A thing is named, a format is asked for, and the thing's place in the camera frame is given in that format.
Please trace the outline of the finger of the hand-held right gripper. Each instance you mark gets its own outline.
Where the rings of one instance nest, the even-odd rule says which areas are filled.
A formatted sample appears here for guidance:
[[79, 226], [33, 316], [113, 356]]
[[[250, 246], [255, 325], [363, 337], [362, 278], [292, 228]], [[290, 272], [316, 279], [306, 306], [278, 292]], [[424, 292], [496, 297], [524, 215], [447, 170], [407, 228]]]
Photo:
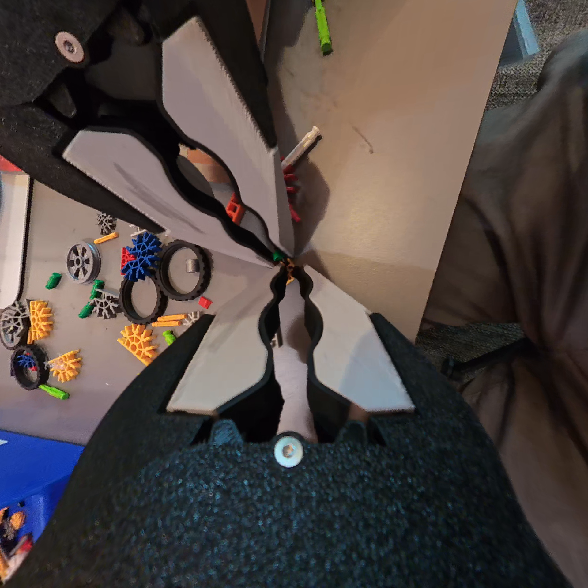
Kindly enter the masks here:
[[188, 139], [220, 158], [270, 241], [291, 254], [295, 238], [278, 148], [266, 143], [200, 18], [163, 41], [161, 69], [167, 114]]
[[197, 189], [132, 132], [82, 130], [63, 158], [175, 238], [272, 267], [273, 252], [235, 224], [222, 204]]

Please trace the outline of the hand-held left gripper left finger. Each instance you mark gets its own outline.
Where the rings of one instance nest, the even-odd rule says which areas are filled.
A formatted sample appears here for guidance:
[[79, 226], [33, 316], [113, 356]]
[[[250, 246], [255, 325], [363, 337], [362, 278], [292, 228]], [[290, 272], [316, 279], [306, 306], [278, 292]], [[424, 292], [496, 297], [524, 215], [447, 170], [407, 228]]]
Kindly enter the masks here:
[[285, 268], [266, 270], [217, 310], [168, 412], [231, 419], [248, 442], [276, 435], [284, 400], [270, 342], [280, 326], [287, 280]]

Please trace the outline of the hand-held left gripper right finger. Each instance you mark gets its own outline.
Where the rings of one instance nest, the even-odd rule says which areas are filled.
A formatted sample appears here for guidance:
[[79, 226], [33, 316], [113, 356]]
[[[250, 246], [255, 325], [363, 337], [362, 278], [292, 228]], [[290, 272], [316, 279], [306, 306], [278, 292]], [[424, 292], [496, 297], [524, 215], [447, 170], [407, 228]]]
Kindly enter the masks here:
[[297, 268], [304, 299], [307, 401], [319, 442], [334, 442], [354, 410], [413, 413], [415, 404], [371, 320], [371, 312], [313, 268]]

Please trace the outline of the blue snowflake connector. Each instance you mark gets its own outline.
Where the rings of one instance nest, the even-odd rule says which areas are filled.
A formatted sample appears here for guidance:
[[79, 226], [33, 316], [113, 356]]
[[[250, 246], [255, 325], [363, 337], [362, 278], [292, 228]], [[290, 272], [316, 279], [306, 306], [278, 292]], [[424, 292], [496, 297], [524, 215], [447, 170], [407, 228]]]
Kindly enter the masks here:
[[133, 282], [142, 281], [147, 274], [154, 275], [162, 252], [161, 241], [150, 232], [142, 233], [132, 239], [132, 246], [127, 246], [136, 257], [125, 267], [125, 275]]

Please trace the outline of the yellow fan connector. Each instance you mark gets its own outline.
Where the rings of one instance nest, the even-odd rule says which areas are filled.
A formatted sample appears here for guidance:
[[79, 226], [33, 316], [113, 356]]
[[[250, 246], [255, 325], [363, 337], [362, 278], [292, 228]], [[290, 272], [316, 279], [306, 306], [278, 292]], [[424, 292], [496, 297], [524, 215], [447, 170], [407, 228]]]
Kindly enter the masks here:
[[146, 325], [130, 324], [121, 330], [118, 343], [143, 365], [149, 366], [158, 356], [158, 343], [152, 329]]
[[53, 378], [59, 383], [66, 383], [76, 379], [83, 365], [80, 349], [70, 350], [60, 356], [45, 362]]
[[52, 308], [49, 307], [47, 301], [30, 300], [28, 305], [30, 327], [28, 330], [27, 344], [30, 345], [47, 338], [53, 330], [54, 322], [52, 320]]

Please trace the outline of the red connector with rod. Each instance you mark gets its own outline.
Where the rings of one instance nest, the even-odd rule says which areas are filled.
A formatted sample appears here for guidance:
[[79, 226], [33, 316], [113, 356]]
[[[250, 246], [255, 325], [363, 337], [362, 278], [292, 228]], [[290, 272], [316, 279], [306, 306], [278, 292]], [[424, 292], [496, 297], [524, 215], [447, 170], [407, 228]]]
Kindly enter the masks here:
[[281, 157], [281, 168], [283, 179], [286, 185], [286, 192], [288, 195], [290, 217], [294, 223], [300, 222], [300, 216], [293, 207], [295, 196], [299, 191], [299, 187], [296, 184], [298, 178], [295, 175], [295, 166], [297, 165], [298, 161], [313, 148], [321, 136], [320, 129], [317, 126], [313, 126], [312, 129], [305, 134], [305, 136], [290, 151], [289, 154]]

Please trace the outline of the grey wheel hub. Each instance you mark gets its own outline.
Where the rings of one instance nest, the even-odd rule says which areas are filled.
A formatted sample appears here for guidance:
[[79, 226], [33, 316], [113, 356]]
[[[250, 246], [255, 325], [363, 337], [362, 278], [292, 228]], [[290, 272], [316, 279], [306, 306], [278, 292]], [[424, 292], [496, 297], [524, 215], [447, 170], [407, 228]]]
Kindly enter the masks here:
[[93, 242], [83, 240], [72, 245], [65, 259], [68, 275], [75, 283], [87, 284], [99, 276], [101, 257]]

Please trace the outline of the black rubber tyre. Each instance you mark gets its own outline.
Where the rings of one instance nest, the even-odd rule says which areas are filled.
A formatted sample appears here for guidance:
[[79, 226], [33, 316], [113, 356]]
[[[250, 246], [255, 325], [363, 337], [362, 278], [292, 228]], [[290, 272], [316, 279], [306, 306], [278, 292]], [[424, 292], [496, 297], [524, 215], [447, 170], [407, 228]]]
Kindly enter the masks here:
[[156, 302], [153, 310], [148, 315], [141, 315], [132, 300], [132, 291], [137, 282], [133, 282], [124, 277], [119, 290], [119, 305], [121, 306], [124, 316], [133, 324], [150, 325], [162, 317], [167, 309], [169, 298], [158, 283], [156, 277], [151, 274], [145, 276], [146, 280], [151, 281], [156, 290]]
[[[198, 269], [198, 282], [194, 289], [186, 293], [181, 293], [173, 287], [170, 278], [170, 265], [172, 257], [181, 249], [187, 249], [195, 255]], [[208, 288], [212, 277], [212, 260], [207, 251], [201, 246], [189, 243], [185, 240], [175, 239], [164, 246], [159, 257], [159, 265], [156, 270], [156, 282], [160, 290], [173, 300], [187, 302], [200, 297]]]
[[[32, 354], [37, 363], [37, 371], [23, 370], [17, 365], [17, 356], [22, 353]], [[41, 384], [47, 384], [49, 378], [49, 370], [45, 366], [48, 361], [47, 353], [37, 344], [20, 345], [12, 352], [11, 356], [11, 375], [15, 378], [18, 385], [25, 390], [38, 389]]]

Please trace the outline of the dark grey fan connector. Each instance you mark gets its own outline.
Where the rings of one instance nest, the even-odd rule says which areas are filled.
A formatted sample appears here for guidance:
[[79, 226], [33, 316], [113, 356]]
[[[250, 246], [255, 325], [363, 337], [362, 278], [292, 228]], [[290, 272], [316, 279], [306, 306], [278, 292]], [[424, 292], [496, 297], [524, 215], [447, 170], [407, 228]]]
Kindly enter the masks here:
[[98, 290], [98, 295], [90, 300], [92, 313], [98, 318], [114, 319], [122, 313], [119, 296], [107, 290]]

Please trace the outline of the white flat board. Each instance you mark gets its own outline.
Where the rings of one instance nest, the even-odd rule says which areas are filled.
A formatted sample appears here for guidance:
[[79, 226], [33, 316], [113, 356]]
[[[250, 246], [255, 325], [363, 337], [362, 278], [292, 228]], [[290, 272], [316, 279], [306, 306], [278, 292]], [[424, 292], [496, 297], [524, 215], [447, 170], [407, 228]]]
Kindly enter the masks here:
[[1, 172], [1, 309], [19, 299], [23, 287], [30, 188], [27, 174]]

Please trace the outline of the black tyre with grey hub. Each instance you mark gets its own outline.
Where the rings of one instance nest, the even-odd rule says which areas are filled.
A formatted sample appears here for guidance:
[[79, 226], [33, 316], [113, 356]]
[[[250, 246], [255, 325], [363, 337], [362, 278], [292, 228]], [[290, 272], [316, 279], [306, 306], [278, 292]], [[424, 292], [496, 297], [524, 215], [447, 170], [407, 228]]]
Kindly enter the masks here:
[[28, 336], [29, 327], [18, 329], [18, 330], [14, 329], [14, 328], [5, 329], [5, 328], [1, 327], [1, 343], [2, 343], [2, 345], [8, 350], [15, 350], [20, 345], [25, 345], [27, 343], [27, 336]]

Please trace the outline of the person's grey trousers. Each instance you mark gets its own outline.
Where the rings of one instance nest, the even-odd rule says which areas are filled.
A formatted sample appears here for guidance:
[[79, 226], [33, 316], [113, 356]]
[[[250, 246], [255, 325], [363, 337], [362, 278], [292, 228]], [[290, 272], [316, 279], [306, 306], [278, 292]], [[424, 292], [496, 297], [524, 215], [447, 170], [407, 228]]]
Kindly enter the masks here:
[[516, 323], [524, 349], [462, 388], [519, 503], [587, 587], [587, 29], [530, 98], [487, 112], [423, 323]]

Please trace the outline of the blue plastic bin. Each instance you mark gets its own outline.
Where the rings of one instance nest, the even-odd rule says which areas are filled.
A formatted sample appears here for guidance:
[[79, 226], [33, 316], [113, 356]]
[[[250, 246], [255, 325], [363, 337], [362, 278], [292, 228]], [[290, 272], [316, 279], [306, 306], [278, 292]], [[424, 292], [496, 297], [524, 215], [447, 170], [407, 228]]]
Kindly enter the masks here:
[[33, 545], [70, 480], [83, 445], [1, 430], [1, 508], [26, 512]]

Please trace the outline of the heap of mixed toy pieces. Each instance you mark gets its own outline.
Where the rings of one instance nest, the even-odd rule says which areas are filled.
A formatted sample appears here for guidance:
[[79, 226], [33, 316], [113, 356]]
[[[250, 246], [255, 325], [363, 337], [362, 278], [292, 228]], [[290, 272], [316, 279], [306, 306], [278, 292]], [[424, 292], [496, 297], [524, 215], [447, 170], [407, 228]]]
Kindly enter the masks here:
[[1, 509], [1, 584], [18, 570], [33, 547], [32, 533], [24, 530], [26, 512]]

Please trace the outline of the printed paper sheet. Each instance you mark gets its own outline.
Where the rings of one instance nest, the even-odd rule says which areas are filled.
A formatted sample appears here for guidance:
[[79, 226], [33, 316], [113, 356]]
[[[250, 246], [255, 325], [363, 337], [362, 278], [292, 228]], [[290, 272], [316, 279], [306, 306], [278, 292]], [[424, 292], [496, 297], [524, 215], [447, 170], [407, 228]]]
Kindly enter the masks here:
[[510, 47], [517, 61], [524, 61], [540, 53], [540, 45], [525, 1], [517, 1], [511, 28], [513, 34], [511, 35]]

